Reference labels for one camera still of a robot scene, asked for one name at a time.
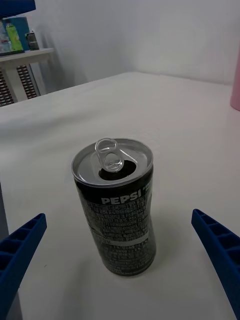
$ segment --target can opening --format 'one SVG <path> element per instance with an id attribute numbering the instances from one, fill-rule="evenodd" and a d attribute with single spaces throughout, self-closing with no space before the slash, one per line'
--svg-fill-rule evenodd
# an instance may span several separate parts
<path id="1" fill-rule="evenodd" d="M 113 180 L 120 180 L 130 176 L 136 170 L 136 164 L 133 161 L 125 160 L 124 165 L 118 172 L 109 172 L 104 169 L 99 171 L 99 176 L 103 180 L 113 181 Z"/>

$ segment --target green bottle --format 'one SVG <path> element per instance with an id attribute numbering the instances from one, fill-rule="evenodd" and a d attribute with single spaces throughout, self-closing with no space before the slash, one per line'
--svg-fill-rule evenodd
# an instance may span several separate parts
<path id="1" fill-rule="evenodd" d="M 11 22 L 8 22 L 6 24 L 6 32 L 8 34 L 10 41 L 11 41 L 11 50 L 12 51 L 23 51 L 23 46 L 19 40 L 19 34 L 17 32 L 17 29 L 15 28 L 15 26 Z"/>

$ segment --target pull tab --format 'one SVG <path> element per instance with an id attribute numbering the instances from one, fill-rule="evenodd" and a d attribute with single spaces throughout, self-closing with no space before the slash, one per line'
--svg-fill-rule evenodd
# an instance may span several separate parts
<path id="1" fill-rule="evenodd" d="M 124 157 L 114 139 L 104 138 L 96 142 L 95 150 L 101 166 L 108 172 L 118 172 L 124 166 Z"/>

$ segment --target nutrition label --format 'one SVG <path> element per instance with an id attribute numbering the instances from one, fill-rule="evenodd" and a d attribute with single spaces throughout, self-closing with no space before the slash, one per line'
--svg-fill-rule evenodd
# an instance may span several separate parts
<path id="1" fill-rule="evenodd" d="M 111 241 L 115 244 L 144 237 L 149 231 L 148 196 L 146 193 L 136 200 L 118 205 L 101 205 L 83 199 L 85 215 L 92 232 L 98 236 L 99 241 L 109 244 Z"/>
<path id="2" fill-rule="evenodd" d="M 156 253 L 150 218 L 152 181 L 120 196 L 93 203 L 80 194 L 84 213 L 105 266 L 118 275 L 146 269 Z"/>

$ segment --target bottle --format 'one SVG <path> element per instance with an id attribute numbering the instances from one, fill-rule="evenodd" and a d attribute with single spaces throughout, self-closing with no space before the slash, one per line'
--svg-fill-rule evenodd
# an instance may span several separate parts
<path id="1" fill-rule="evenodd" d="M 240 50 L 238 54 L 238 60 L 236 65 L 235 79 L 232 88 L 231 106 L 240 111 Z"/>
<path id="2" fill-rule="evenodd" d="M 21 41 L 19 40 L 19 34 L 15 26 L 9 21 L 6 23 L 6 32 L 11 41 L 11 49 L 12 51 L 23 51 L 23 46 Z"/>
<path id="3" fill-rule="evenodd" d="M 10 51 L 9 37 L 6 34 L 3 23 L 0 21 L 0 55 L 4 55 Z"/>

